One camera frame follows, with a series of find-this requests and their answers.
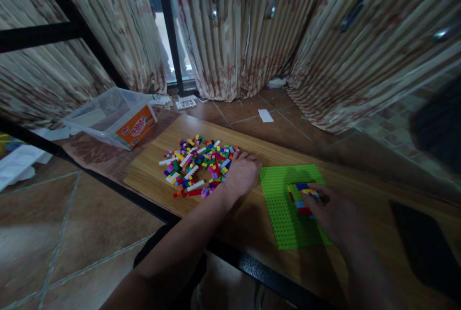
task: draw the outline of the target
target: hand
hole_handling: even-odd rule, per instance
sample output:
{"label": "hand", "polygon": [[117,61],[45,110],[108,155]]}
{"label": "hand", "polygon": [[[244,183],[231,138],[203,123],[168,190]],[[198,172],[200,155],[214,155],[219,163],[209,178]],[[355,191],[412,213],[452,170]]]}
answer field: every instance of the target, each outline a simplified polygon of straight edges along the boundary
{"label": "hand", "polygon": [[326,204],[317,203],[307,193],[303,194],[305,203],[322,230],[343,253],[370,244],[364,215],[346,195],[319,184],[309,184],[309,188],[317,190]]}
{"label": "hand", "polygon": [[260,168],[261,161],[256,155],[247,152],[239,155],[239,152],[235,152],[229,173],[222,185],[227,188],[229,195],[235,196],[237,200],[258,183]]}

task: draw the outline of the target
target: wooden table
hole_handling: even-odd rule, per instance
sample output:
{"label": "wooden table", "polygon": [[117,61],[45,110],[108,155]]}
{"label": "wooden table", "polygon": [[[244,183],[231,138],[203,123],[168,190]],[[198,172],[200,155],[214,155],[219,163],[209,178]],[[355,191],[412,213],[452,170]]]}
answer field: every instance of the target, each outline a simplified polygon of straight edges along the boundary
{"label": "wooden table", "polygon": [[[455,307],[452,300],[421,284],[410,270],[389,200],[434,217],[460,263],[461,210],[451,205],[353,169],[321,161],[186,115],[176,119],[128,166],[129,176],[124,182],[177,215],[185,216],[202,198],[173,198],[176,187],[165,181],[165,167],[159,166],[158,162],[163,160],[166,151],[178,149],[179,138],[185,139],[197,134],[206,140],[219,139],[222,144],[237,145],[242,150],[254,153],[260,157],[264,166],[317,165],[328,186],[347,192],[364,208],[374,246],[409,308]],[[201,172],[200,179],[209,179],[209,172]],[[217,235],[335,306],[346,307],[348,273],[338,249],[335,246],[321,246],[278,250],[261,185],[239,203]]]}

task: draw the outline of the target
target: yellow lego brick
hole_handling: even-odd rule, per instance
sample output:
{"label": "yellow lego brick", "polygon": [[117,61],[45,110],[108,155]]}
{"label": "yellow lego brick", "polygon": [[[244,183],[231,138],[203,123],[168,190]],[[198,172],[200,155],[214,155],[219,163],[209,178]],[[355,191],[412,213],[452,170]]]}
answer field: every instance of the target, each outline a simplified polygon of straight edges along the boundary
{"label": "yellow lego brick", "polygon": [[182,156],[181,154],[179,154],[178,151],[175,151],[175,152],[174,152],[174,155],[175,155],[179,160],[181,160],[181,161],[184,160],[184,156]]}

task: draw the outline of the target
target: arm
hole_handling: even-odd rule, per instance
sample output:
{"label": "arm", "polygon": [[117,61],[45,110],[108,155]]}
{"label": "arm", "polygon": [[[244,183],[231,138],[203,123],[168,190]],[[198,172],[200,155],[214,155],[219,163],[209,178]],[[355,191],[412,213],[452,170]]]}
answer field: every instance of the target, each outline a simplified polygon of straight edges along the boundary
{"label": "arm", "polygon": [[255,155],[235,153],[226,181],[166,234],[101,309],[167,308],[186,285],[222,220],[258,182],[260,167]]}
{"label": "arm", "polygon": [[354,309],[399,309],[397,291],[373,250],[363,213],[344,194],[325,186],[309,188],[329,199],[325,205],[303,196],[320,227],[338,246],[349,272],[349,298]]}

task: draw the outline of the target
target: curtain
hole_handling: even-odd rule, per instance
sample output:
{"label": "curtain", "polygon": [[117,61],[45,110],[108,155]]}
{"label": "curtain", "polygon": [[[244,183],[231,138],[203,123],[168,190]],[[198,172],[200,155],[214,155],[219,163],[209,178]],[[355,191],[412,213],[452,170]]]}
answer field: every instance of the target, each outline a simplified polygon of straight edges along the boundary
{"label": "curtain", "polygon": [[54,0],[0,0],[0,30],[67,22]]}
{"label": "curtain", "polygon": [[365,0],[342,34],[354,1],[319,1],[288,74],[289,96],[312,124],[331,133],[461,65],[459,36],[432,41],[461,0]]}
{"label": "curtain", "polygon": [[217,0],[211,20],[207,0],[173,0],[180,17],[200,95],[232,101],[256,95],[286,62],[302,36],[315,0]]}
{"label": "curtain", "polygon": [[60,126],[113,86],[79,39],[0,54],[0,114],[26,128]]}
{"label": "curtain", "polygon": [[128,87],[166,94],[161,40],[149,0],[73,0]]}

